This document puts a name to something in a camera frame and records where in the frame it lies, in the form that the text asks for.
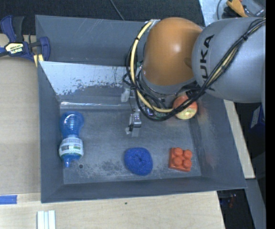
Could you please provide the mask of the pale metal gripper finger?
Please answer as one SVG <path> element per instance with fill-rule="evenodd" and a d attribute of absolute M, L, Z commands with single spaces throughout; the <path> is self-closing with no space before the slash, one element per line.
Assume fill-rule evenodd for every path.
<path fill-rule="evenodd" d="M 140 113 L 133 113 L 131 116 L 131 136 L 138 137 L 139 131 L 142 126 L 141 122 L 141 114 Z"/>
<path fill-rule="evenodd" d="M 132 120 L 132 115 L 130 115 L 128 126 L 125 128 L 125 133 L 127 135 L 131 134 L 132 133 L 132 129 L 133 129 L 133 120 Z"/>

